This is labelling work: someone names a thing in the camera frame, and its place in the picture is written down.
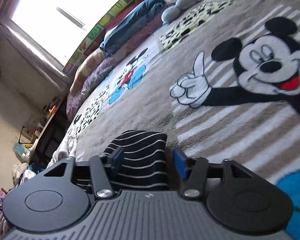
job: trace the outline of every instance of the black and white striped fabric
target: black and white striped fabric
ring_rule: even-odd
[[[120,189],[167,190],[165,133],[129,130],[115,138],[105,149],[110,155],[124,147],[124,161],[118,175],[110,180],[114,191]]]

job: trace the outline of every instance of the wall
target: wall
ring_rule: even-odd
[[[0,36],[0,70],[2,81],[37,108],[42,109],[55,96],[59,96],[58,89],[39,74],[2,36]]]
[[[0,188],[7,190],[13,187],[11,170],[19,160],[12,147],[30,116],[40,117],[42,113],[0,80]]]

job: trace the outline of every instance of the window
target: window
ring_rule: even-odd
[[[118,0],[20,0],[12,20],[63,66]]]

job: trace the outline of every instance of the cartoon hand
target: cartoon hand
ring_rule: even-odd
[[[193,73],[183,74],[177,84],[170,91],[173,98],[177,98],[182,105],[197,108],[210,94],[211,87],[204,76],[204,51],[201,52],[193,65]]]

